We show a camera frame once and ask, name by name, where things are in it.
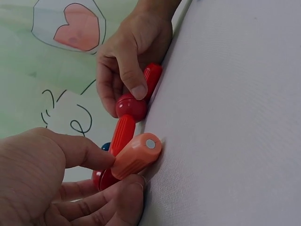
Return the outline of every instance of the black line drawing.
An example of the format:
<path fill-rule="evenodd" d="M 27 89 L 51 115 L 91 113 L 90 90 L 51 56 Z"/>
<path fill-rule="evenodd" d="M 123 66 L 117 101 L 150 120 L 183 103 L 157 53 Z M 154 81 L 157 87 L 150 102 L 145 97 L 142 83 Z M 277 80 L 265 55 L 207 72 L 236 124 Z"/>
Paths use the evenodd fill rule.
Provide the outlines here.
<path fill-rule="evenodd" d="M 81 92 L 81 94 L 80 94 L 80 96 L 82 96 L 91 86 L 92 86 L 92 84 L 95 82 L 96 80 L 93 80 L 91 83 L 89 83 L 89 85 Z M 49 89 L 46 89 L 46 90 L 44 90 L 43 92 L 42 92 L 42 94 L 45 94 L 45 93 L 49 93 L 50 94 L 50 97 L 51 97 L 51 101 L 52 101 L 52 109 L 54 109 L 55 108 L 55 103 L 57 103 L 60 99 L 61 99 L 61 97 L 64 95 L 64 93 L 66 92 L 67 90 L 65 89 L 61 94 L 60 94 L 60 96 L 58 97 L 58 99 L 55 101 L 55 99 L 54 99 L 54 95 L 53 95 L 53 93 L 52 93 L 52 91 L 51 90 L 49 90 Z M 82 125 L 81 125 L 81 123 L 78 121 L 78 120 L 71 120 L 70 121 L 70 127 L 74 130 L 74 131 L 77 131 L 78 133 L 80 133 L 80 134 L 82 134 L 82 136 L 84 136 L 84 137 L 86 137 L 86 133 L 88 133 L 90 130 L 91 130 L 91 127 L 92 127 L 92 125 L 93 125 L 93 117 L 92 117 L 92 115 L 91 115 L 91 113 L 89 112 L 89 110 L 88 109 L 86 109 L 85 107 L 83 107 L 83 106 L 81 106 L 81 105 L 79 105 L 79 104 L 76 104 L 78 107 L 80 107 L 81 109 L 83 109 L 85 112 L 87 112 L 87 115 L 88 115 L 88 117 L 89 117 L 89 119 L 90 119 L 90 123 L 89 123 L 89 126 L 88 126 L 88 128 L 86 129 L 86 130 L 84 130 L 83 129 L 83 127 L 82 127 Z M 46 109 L 45 110 L 45 113 L 46 113 L 46 115 L 50 118 L 51 117 L 51 115 L 49 114 L 49 111 L 48 111 L 48 109 Z M 43 112 L 41 112 L 41 118 L 42 118 L 42 120 L 43 120 L 43 122 L 45 123 L 45 127 L 47 128 L 48 127 L 48 122 L 45 120 L 45 117 L 44 117 L 44 113 Z"/>
<path fill-rule="evenodd" d="M 65 49 L 65 48 L 63 48 L 63 47 L 58 47 L 58 46 L 51 45 L 51 44 L 46 43 L 45 41 L 39 39 L 39 38 L 33 33 L 34 19 L 35 19 L 35 7 L 36 7 L 36 5 L 38 4 L 39 1 L 40 1 L 40 0 L 37 0 L 37 2 L 36 2 L 36 3 L 34 4 L 34 6 L 33 6 L 31 34 L 32 34 L 37 40 L 43 42 L 43 43 L 46 44 L 46 45 L 49 45 L 49 46 L 52 46 L 52 47 L 55 47 L 55 48 L 60 48 L 60 49 L 67 50 L 67 51 L 81 52 L 81 53 L 86 53 L 86 54 L 87 54 L 88 51 L 78 51 L 78 50 L 74 50 L 74 49 Z M 100 12 L 100 14 L 101 14 L 101 16 L 102 16 L 102 18 L 103 18 L 103 20 L 104 20 L 104 28 L 100 28 L 99 41 L 98 41 L 98 45 L 102 45 L 102 44 L 104 43 L 104 40 L 105 40 L 106 35 L 107 35 L 107 20 L 106 20 L 106 18 L 104 17 L 104 15 L 103 15 L 102 11 L 100 10 L 100 8 L 98 7 L 98 5 L 96 4 L 96 2 L 95 2 L 94 0 L 91 0 L 91 1 L 95 4 L 96 8 L 97 8 L 98 11 Z M 101 39 L 101 30 L 104 30 L 104 35 L 103 35 L 103 40 L 100 42 L 100 39 Z"/>
<path fill-rule="evenodd" d="M 76 105 L 76 106 L 81 107 L 82 109 L 84 109 L 84 110 L 88 113 L 88 115 L 89 115 L 89 117 L 90 117 L 90 125 L 89 125 L 89 128 L 88 128 L 86 131 L 84 131 L 83 128 L 82 128 L 82 126 L 81 126 L 81 124 L 79 123 L 79 121 L 77 121 L 77 120 L 72 120 L 72 121 L 70 122 L 70 126 L 71 126 L 72 129 L 74 129 L 75 131 L 81 133 L 84 137 L 86 137 L 85 134 L 88 133 L 88 132 L 90 131 L 91 127 L 92 127 L 92 123 L 93 123 L 92 115 L 91 115 L 90 112 L 89 112 L 86 108 L 84 108 L 83 106 L 80 106 L 80 105 Z M 74 126 L 73 126 L 72 123 L 77 123 L 78 126 L 79 126 L 79 128 L 80 128 L 80 130 L 74 128 Z"/>

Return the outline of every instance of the white fabric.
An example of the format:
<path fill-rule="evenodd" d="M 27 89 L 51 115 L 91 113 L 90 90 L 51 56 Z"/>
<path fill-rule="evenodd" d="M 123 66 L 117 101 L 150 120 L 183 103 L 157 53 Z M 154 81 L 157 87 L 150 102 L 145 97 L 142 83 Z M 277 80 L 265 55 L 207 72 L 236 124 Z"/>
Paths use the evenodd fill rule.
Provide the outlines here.
<path fill-rule="evenodd" d="M 301 1 L 194 0 L 145 132 L 142 226 L 301 225 Z"/>

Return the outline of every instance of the drawing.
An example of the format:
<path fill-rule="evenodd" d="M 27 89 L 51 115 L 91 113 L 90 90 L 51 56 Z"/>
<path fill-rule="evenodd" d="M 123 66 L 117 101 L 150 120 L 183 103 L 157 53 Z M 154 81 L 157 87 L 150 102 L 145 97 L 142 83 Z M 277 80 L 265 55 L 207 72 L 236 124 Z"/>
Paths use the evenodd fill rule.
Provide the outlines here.
<path fill-rule="evenodd" d="M 106 20 L 94 0 L 38 0 L 32 34 L 57 48 L 95 54 L 105 39 Z"/>
<path fill-rule="evenodd" d="M 95 82 L 95 80 L 93 80 L 82 92 L 81 92 L 81 96 L 91 87 L 91 85 Z M 48 94 L 49 97 L 50 97 L 50 100 L 52 101 L 52 109 L 55 108 L 55 104 L 58 103 L 58 101 L 64 96 L 64 93 L 66 92 L 67 90 L 64 90 L 60 96 L 57 98 L 57 100 L 55 100 L 54 98 L 54 95 L 52 94 L 51 90 L 49 89 L 46 89 L 42 92 L 43 95 L 46 95 Z M 91 127 L 92 127 L 92 124 L 93 124 L 93 117 L 91 115 L 91 113 L 89 112 L 88 109 L 86 109 L 84 106 L 81 106 L 79 104 L 76 104 L 76 106 L 78 108 L 80 108 L 81 111 L 84 111 L 87 115 L 87 118 L 88 118 L 88 121 L 89 121 L 89 124 L 88 126 L 83 126 L 82 123 L 80 123 L 80 121 L 76 120 L 76 119 L 71 119 L 70 121 L 70 127 L 76 131 L 76 132 L 79 132 L 82 136 L 86 136 L 86 133 L 88 133 L 90 130 L 91 130 Z M 49 110 L 46 109 L 45 112 L 41 112 L 41 118 L 43 120 L 43 122 L 45 123 L 45 127 L 47 128 L 48 127 L 48 121 L 47 119 L 49 119 L 51 117 L 51 115 L 49 114 Z"/>

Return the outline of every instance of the finger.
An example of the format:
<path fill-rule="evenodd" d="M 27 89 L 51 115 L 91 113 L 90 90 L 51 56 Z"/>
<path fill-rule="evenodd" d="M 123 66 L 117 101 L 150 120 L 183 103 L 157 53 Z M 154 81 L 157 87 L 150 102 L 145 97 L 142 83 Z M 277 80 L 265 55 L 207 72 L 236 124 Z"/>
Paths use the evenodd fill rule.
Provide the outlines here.
<path fill-rule="evenodd" d="M 97 63 L 96 89 L 105 110 L 114 118 L 117 118 L 115 111 L 115 94 L 113 89 L 112 71 L 102 63 Z"/>
<path fill-rule="evenodd" d="M 136 47 L 124 40 L 115 48 L 114 54 L 121 80 L 136 99 L 142 100 L 147 94 L 147 84 L 139 66 Z"/>
<path fill-rule="evenodd" d="M 106 226 L 136 226 L 143 211 L 143 186 L 139 183 L 124 188 L 117 199 L 117 210 Z"/>
<path fill-rule="evenodd" d="M 116 204 L 114 200 L 110 200 L 101 209 L 91 213 L 88 216 L 76 219 L 71 222 L 72 226 L 104 226 L 114 216 L 116 212 Z"/>
<path fill-rule="evenodd" d="M 139 175 L 130 175 L 125 180 L 119 181 L 111 187 L 92 195 L 88 198 L 82 199 L 77 202 L 63 202 L 56 204 L 60 213 L 69 221 L 75 220 L 82 222 L 82 225 L 90 225 L 88 222 L 92 222 L 94 215 L 92 213 L 102 209 L 107 203 L 109 203 L 120 191 L 120 188 L 132 183 L 140 183 L 145 185 L 143 177 Z M 116 209 L 110 209 L 111 217 L 114 215 Z"/>
<path fill-rule="evenodd" d="M 83 180 L 79 182 L 65 182 L 62 183 L 53 202 L 66 202 L 77 199 L 83 199 L 97 193 L 92 180 Z"/>
<path fill-rule="evenodd" d="M 65 155 L 66 168 L 81 166 L 92 170 L 104 170 L 114 163 L 113 155 L 103 151 L 86 137 L 58 134 L 46 128 L 35 128 L 29 132 L 43 135 L 54 141 Z"/>

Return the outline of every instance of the blue ball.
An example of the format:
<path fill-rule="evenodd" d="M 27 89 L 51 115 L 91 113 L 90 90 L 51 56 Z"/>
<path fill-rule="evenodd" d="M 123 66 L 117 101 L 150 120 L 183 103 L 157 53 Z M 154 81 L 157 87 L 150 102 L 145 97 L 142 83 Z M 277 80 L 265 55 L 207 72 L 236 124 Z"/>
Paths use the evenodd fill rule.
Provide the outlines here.
<path fill-rule="evenodd" d="M 110 145 L 111 145 L 111 142 L 105 143 L 105 144 L 102 146 L 102 150 L 108 151 L 109 148 L 110 148 Z"/>

